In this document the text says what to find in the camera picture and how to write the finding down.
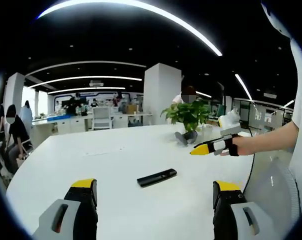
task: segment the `office chair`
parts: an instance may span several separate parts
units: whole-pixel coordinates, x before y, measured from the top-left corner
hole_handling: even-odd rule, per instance
[[[92,108],[92,130],[112,129],[113,118],[111,117],[110,107],[98,106]]]

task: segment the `woman with dark hair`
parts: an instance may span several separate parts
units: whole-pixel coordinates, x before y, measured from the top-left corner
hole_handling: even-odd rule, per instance
[[[14,104],[8,107],[5,117],[6,121],[10,124],[10,127],[8,138],[6,140],[7,147],[5,148],[6,153],[4,161],[9,163],[9,171],[12,174],[15,174],[18,170],[17,158],[22,160],[24,157],[23,147],[26,150],[30,148],[30,142],[24,143],[29,139],[29,135],[24,123],[17,115],[16,106]],[[14,143],[9,145],[11,136],[13,137]]]
[[[27,134],[30,135],[33,117],[29,101],[25,101],[24,106],[21,108],[20,118],[25,126]]]

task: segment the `curved led light strip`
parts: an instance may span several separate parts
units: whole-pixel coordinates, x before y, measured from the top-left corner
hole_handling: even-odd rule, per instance
[[[72,77],[60,78],[60,79],[55,79],[55,80],[50,80],[50,81],[44,81],[44,82],[29,86],[28,88],[31,89],[31,88],[41,86],[44,84],[50,84],[50,83],[55,83],[55,82],[60,82],[60,81],[65,81],[65,80],[71,80],[71,79],[126,79],[126,80],[142,81],[141,78],[126,77],[126,76],[72,76]]]
[[[199,92],[199,91],[195,91],[197,94],[200,94],[200,95],[203,95],[203,96],[206,96],[208,98],[212,98],[210,95],[208,94],[205,94],[205,93],[202,93],[202,92]]]
[[[37,18],[41,18],[44,15],[47,15],[49,13],[52,13],[56,10],[66,8],[73,5],[78,4],[88,4],[88,3],[113,3],[113,4],[124,4],[129,6],[138,7],[141,9],[145,9],[148,11],[151,11],[153,13],[159,14],[167,19],[170,19],[171,21],[179,24],[180,26],[184,27],[186,30],[194,34],[196,37],[198,37],[202,42],[204,42],[209,48],[212,49],[213,52],[215,52],[216,55],[222,56],[222,53],[217,49],[216,46],[214,46],[205,36],[203,36],[198,30],[196,30],[193,26],[189,25],[182,19],[174,16],[173,14],[164,11],[156,6],[152,6],[150,4],[140,2],[137,0],[69,0],[62,3],[59,3],[57,5],[54,5],[52,7],[49,7],[47,10],[45,10],[43,13],[40,14]]]
[[[46,66],[43,68],[40,68],[38,70],[35,70],[33,72],[30,72],[28,74],[26,74],[26,76],[35,74],[37,72],[40,71],[44,71],[47,69],[52,69],[52,68],[57,68],[57,67],[63,67],[63,66],[67,66],[67,65],[74,65],[74,64],[123,64],[123,65],[129,65],[129,66],[135,66],[135,67],[141,67],[141,68],[146,68],[147,66],[145,65],[140,65],[140,64],[135,64],[135,63],[130,63],[130,62],[123,62],[123,61],[73,61],[73,62],[65,62],[65,63],[60,63],[60,64],[56,64],[56,65],[52,65],[52,66]]]
[[[51,91],[47,94],[56,94],[56,93],[63,93],[63,92],[70,92],[70,91],[79,91],[79,90],[97,90],[97,89],[119,89],[119,90],[125,90],[125,87],[113,87],[113,86],[97,86],[97,87],[80,87],[80,88],[70,88],[70,89],[64,89],[59,91]]]
[[[252,101],[252,97],[245,85],[245,83],[242,81],[241,77],[239,76],[239,74],[235,74],[236,79],[239,81],[239,83],[242,85],[244,91],[246,92],[246,95],[248,96],[248,98]]]

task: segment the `plant pot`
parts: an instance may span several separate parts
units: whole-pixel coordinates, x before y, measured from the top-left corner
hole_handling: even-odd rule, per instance
[[[193,144],[198,137],[197,131],[189,131],[184,134],[181,134],[180,132],[175,132],[175,137],[185,146],[189,144]]]

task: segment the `wall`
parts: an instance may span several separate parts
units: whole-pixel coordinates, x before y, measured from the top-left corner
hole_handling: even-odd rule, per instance
[[[262,106],[259,104],[256,104],[255,107],[253,104],[250,105],[249,126],[262,130],[265,127],[274,129],[282,127],[284,114],[283,110],[268,106]],[[267,113],[267,110],[276,112],[276,114]]]

